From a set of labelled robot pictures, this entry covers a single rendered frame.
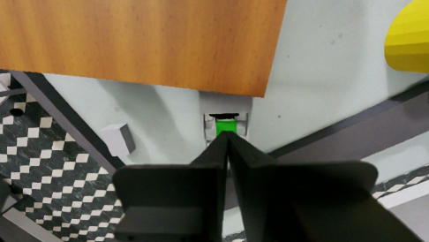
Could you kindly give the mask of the wooden platform dolly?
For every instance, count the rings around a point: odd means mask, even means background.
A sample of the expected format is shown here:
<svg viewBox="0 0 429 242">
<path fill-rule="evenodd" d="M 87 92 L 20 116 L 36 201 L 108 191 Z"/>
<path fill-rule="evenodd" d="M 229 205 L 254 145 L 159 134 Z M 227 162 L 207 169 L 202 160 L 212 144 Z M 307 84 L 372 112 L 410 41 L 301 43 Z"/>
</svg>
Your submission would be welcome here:
<svg viewBox="0 0 429 242">
<path fill-rule="evenodd" d="M 0 69 L 199 90 L 204 150 L 237 127 L 248 141 L 287 2 L 0 0 Z"/>
</svg>

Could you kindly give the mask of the light grey box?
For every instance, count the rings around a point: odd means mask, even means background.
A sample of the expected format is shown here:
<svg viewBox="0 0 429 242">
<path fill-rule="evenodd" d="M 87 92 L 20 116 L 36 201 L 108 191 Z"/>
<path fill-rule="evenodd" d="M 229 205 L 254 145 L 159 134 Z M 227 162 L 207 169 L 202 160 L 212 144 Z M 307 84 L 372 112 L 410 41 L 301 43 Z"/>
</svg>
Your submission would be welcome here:
<svg viewBox="0 0 429 242">
<path fill-rule="evenodd" d="M 108 125 L 101 133 L 112 156 L 130 155 L 136 149 L 127 123 Z"/>
</svg>

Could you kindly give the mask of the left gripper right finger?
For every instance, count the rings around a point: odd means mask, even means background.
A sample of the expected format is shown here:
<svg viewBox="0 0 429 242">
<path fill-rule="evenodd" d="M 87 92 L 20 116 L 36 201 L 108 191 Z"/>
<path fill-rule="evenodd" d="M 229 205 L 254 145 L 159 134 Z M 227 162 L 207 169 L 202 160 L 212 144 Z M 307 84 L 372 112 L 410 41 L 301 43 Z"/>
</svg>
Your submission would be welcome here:
<svg viewBox="0 0 429 242">
<path fill-rule="evenodd" d="M 364 188 L 370 193 L 379 177 L 374 164 L 360 160 L 281 163 L 235 132 L 227 133 L 247 242 L 272 242 L 288 192 Z"/>
</svg>

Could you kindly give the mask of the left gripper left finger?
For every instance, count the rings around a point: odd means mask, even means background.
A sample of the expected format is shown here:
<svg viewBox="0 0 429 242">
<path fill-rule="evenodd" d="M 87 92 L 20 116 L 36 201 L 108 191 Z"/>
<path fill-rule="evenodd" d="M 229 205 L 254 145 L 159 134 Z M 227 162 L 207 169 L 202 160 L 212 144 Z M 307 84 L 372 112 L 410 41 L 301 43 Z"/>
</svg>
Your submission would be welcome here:
<svg viewBox="0 0 429 242">
<path fill-rule="evenodd" d="M 128 207 L 204 208 L 208 240 L 222 242 L 228 152 L 229 136 L 221 131 L 189 164 L 129 164 L 116 170 L 111 182 L 124 212 Z"/>
</svg>

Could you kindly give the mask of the yellow short cylinder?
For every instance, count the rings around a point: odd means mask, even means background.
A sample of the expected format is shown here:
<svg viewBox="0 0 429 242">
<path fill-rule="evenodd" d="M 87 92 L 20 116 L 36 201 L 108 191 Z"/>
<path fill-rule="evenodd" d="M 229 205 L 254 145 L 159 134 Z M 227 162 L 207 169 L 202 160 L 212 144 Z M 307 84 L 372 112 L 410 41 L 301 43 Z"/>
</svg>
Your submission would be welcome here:
<svg viewBox="0 0 429 242">
<path fill-rule="evenodd" d="M 384 43 L 389 66 L 429 73 L 429 0 L 414 0 L 395 17 Z"/>
</svg>

